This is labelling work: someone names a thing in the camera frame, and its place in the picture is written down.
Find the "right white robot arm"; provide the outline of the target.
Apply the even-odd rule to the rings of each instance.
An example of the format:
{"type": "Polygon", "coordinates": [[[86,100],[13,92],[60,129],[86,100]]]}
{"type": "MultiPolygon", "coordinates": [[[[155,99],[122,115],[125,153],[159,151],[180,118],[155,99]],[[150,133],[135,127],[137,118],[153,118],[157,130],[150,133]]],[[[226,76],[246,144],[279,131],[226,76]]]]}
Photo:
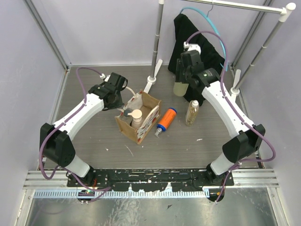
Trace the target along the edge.
{"type": "Polygon", "coordinates": [[[230,99],[220,80],[215,69],[204,68],[199,50],[188,48],[177,59],[174,94],[182,97],[192,88],[216,110],[231,138],[222,146],[222,154],[206,168],[207,182],[213,186],[223,180],[226,170],[255,153],[265,134],[265,128],[255,125],[230,99]]]}

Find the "cream round cap bottle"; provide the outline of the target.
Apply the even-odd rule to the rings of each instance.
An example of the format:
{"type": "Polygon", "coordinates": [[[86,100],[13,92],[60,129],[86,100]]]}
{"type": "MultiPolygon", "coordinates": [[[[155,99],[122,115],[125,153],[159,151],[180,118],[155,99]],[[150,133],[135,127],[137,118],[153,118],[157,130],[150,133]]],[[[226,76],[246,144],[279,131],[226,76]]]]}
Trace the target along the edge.
{"type": "Polygon", "coordinates": [[[173,88],[173,93],[178,97],[182,97],[186,94],[188,86],[189,86],[188,83],[175,82],[174,88],[173,88]]]}

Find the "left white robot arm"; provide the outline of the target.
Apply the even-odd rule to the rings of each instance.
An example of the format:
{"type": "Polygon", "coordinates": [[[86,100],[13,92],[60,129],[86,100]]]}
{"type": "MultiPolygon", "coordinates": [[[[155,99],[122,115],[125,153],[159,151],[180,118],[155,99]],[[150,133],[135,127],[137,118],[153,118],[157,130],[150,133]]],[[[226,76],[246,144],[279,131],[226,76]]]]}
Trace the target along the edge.
{"type": "Polygon", "coordinates": [[[95,170],[80,159],[72,144],[79,130],[97,113],[123,106],[121,92],[127,87],[128,80],[111,73],[101,84],[94,85],[84,92],[84,99],[67,115],[54,124],[45,123],[40,128],[39,165],[46,157],[65,168],[72,178],[83,186],[95,182],[95,170]]]}

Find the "orange bottle blue cap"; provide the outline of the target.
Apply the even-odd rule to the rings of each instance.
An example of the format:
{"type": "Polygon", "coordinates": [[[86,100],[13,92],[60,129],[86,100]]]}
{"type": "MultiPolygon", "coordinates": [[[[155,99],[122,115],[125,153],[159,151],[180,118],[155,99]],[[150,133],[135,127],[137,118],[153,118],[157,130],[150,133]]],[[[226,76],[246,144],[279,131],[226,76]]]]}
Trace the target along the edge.
{"type": "Polygon", "coordinates": [[[155,132],[156,137],[159,137],[162,132],[165,132],[168,129],[176,115],[177,111],[174,108],[168,108],[163,118],[157,124],[157,130],[155,132]]]}

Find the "clear amber liquid bottle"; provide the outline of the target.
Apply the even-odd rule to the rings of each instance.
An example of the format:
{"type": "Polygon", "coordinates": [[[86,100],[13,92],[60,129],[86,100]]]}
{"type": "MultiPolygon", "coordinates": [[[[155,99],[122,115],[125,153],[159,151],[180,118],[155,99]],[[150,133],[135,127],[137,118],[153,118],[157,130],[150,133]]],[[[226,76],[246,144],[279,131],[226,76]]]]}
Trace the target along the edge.
{"type": "Polygon", "coordinates": [[[199,102],[197,100],[191,100],[185,116],[185,123],[187,126],[191,126],[193,124],[198,114],[198,111],[199,111],[199,102]]]}

